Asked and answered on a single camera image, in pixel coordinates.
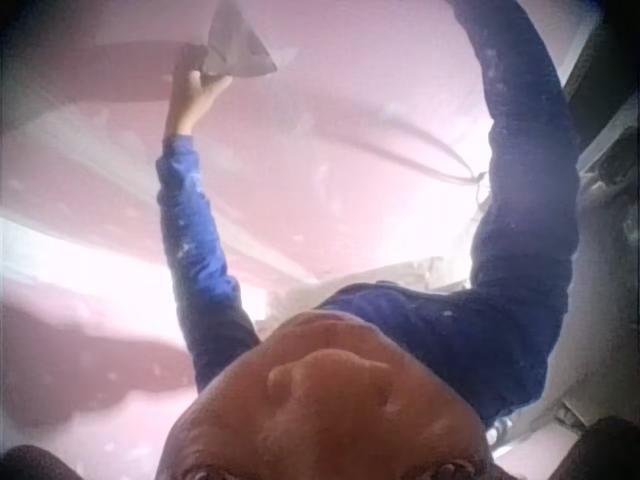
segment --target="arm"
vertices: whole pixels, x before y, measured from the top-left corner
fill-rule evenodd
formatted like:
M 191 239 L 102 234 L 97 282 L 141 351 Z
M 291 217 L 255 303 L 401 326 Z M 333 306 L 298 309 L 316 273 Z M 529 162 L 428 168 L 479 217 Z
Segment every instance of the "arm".
M 209 201 L 200 188 L 198 154 L 191 133 L 230 79 L 203 85 L 183 52 L 174 74 L 163 153 L 158 160 L 158 203 L 178 318 L 202 390 L 259 340 L 242 309 L 240 289 L 227 272 Z
M 460 327 L 459 352 L 474 363 L 466 396 L 488 418 L 544 388 L 578 241 L 577 150 L 553 63 L 518 3 L 450 3 L 480 61 L 494 120 L 491 205 L 474 239 L 473 288 L 459 295 L 485 320 Z

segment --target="nose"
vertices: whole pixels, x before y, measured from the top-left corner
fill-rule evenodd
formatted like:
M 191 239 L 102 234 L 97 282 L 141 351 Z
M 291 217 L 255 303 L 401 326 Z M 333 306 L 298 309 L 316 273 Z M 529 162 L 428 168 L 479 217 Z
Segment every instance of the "nose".
M 268 391 L 278 406 L 303 410 L 360 410 L 387 405 L 393 390 L 391 368 L 343 350 L 326 349 L 274 368 Z

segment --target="blue sweater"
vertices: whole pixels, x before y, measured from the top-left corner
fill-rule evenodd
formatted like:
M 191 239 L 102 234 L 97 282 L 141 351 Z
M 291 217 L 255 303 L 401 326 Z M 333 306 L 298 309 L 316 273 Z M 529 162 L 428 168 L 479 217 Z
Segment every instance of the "blue sweater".
M 515 0 L 450 0 L 481 64 L 492 198 L 476 233 L 472 288 L 450 295 L 346 287 L 319 308 L 379 327 L 489 426 L 540 397 L 567 310 L 577 241 L 577 150 L 555 68 Z M 259 339 L 227 272 L 192 138 L 164 142 L 158 201 L 178 316 L 202 390 Z

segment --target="pink ceiling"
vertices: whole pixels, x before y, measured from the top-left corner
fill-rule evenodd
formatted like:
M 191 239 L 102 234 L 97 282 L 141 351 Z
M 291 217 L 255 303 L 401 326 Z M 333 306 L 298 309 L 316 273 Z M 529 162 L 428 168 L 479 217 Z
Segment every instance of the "pink ceiling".
M 3 217 L 17 232 L 3 247 L 6 325 L 35 322 L 30 333 L 18 328 L 18 344 L 52 343 L 31 361 L 12 354 L 24 388 L 14 388 L 7 413 L 16 438 L 83 470 L 126 444 L 125 460 L 91 478 L 148 478 L 147 457 L 157 457 L 166 429 L 193 397 L 183 390 L 188 359 L 172 304 L 159 299 L 168 286 L 145 280 L 164 265 L 153 167 L 176 49 L 204 38 L 216 2 L 60 3 L 66 7 L 7 49 L 3 65 Z M 236 81 L 199 126 L 196 143 L 241 282 L 284 291 L 446 253 L 475 211 L 476 190 L 436 180 L 428 169 L 469 175 L 444 144 L 474 173 L 486 170 L 490 121 L 479 67 L 444 2 L 240 3 L 280 71 Z M 570 0 L 522 3 L 561 68 L 581 11 Z M 12 245 L 15 239 L 22 244 Z M 71 265 L 92 252 L 96 278 L 113 266 L 108 285 L 91 284 L 91 267 Z M 84 333 L 59 332 L 69 324 Z M 52 325 L 58 329 L 49 331 Z M 62 353 L 74 345 L 95 349 L 91 375 L 78 373 L 80 354 Z M 138 348 L 150 352 L 147 360 Z M 128 372 L 134 364 L 140 368 Z M 145 383 L 156 364 L 162 375 Z M 66 375 L 75 383 L 57 383 Z M 93 375 L 105 395 L 115 392 L 108 401 L 97 398 Z M 131 390 L 156 396 L 132 399 Z M 43 395 L 55 401 L 25 407 Z M 74 415 L 81 415 L 75 423 Z M 125 426 L 131 419 L 138 428 Z M 25 428 L 32 433 L 20 433 Z M 93 443 L 79 449 L 87 439 Z

